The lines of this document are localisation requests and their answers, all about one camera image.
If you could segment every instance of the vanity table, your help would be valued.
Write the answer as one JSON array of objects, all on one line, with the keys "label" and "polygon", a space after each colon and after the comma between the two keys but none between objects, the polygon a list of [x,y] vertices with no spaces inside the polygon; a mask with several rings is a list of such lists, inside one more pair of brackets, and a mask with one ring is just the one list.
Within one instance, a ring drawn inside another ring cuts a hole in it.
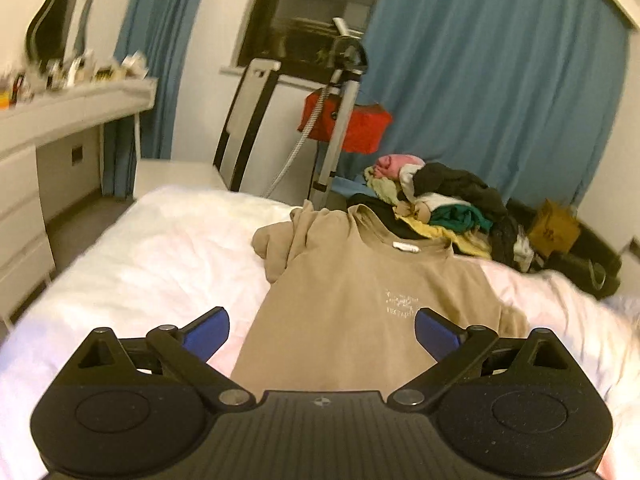
[{"label": "vanity table", "polygon": [[[40,206],[36,148],[150,110],[156,85],[151,78],[86,84],[0,110],[0,319],[8,326],[9,316],[40,283],[48,283],[55,268]],[[100,175],[102,144],[100,138]]]}]

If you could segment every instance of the beige t-shirt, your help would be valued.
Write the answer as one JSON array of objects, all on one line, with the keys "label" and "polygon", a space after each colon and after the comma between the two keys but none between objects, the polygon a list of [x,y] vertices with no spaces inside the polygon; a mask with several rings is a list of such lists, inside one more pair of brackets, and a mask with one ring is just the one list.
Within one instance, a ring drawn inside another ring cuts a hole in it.
[{"label": "beige t-shirt", "polygon": [[425,307],[462,328],[529,333],[524,314],[503,305],[448,240],[400,240],[363,205],[316,212],[306,202],[291,220],[253,240],[273,285],[231,378],[258,399],[265,390],[379,390],[386,398],[435,363],[415,338]]}]

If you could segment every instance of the bed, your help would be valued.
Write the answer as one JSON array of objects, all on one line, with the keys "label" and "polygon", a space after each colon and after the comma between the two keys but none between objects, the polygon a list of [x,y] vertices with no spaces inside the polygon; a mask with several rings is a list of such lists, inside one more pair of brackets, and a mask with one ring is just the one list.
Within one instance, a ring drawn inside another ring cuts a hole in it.
[{"label": "bed", "polygon": [[[287,221],[292,208],[224,191],[164,188],[146,195],[60,276],[0,349],[0,479],[46,470],[31,440],[31,411],[88,332],[111,326],[142,336],[183,326],[224,306],[231,334],[209,363],[230,375],[269,290],[254,231]],[[622,316],[555,273],[527,277],[480,262],[494,291],[532,326],[552,328],[607,401],[614,438],[601,466],[609,479],[640,478],[640,343]]]}]

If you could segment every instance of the blue curtain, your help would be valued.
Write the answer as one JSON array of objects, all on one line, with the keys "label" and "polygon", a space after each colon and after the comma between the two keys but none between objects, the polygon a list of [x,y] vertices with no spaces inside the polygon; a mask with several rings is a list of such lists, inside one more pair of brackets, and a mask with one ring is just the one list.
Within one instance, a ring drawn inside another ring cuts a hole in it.
[{"label": "blue curtain", "polygon": [[[154,110],[142,116],[142,155],[171,158],[175,109],[191,30],[201,0],[130,0],[114,56],[137,50],[148,57],[149,76],[158,78]],[[127,196],[136,171],[133,120],[107,124],[104,131],[104,188]]]},{"label": "blue curtain", "polygon": [[413,153],[505,199],[580,201],[625,78],[628,23],[609,0],[379,0],[365,44],[362,96],[395,120],[340,176]]}]

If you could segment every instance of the red cloth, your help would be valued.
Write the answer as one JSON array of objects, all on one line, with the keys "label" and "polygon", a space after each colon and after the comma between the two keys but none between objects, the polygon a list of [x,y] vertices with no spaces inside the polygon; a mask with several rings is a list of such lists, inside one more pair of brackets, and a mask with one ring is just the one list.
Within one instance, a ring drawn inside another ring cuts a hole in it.
[{"label": "red cloth", "polygon": [[386,176],[391,180],[400,180],[400,169],[405,164],[417,164],[424,166],[424,161],[415,155],[385,155],[381,156],[373,167],[373,176],[382,178]]},{"label": "red cloth", "polygon": [[[305,129],[319,98],[319,90],[306,98],[302,122],[298,128],[299,132]],[[334,113],[338,111],[339,107],[340,98],[334,94],[329,95],[324,102],[324,108],[320,117],[318,117],[316,126],[311,130],[310,139],[321,140],[322,142],[331,140],[335,127]],[[382,135],[392,121],[391,114],[380,105],[357,105],[353,109],[342,150],[348,153],[363,153],[364,155],[375,153],[380,145],[380,140],[382,140]]]}]

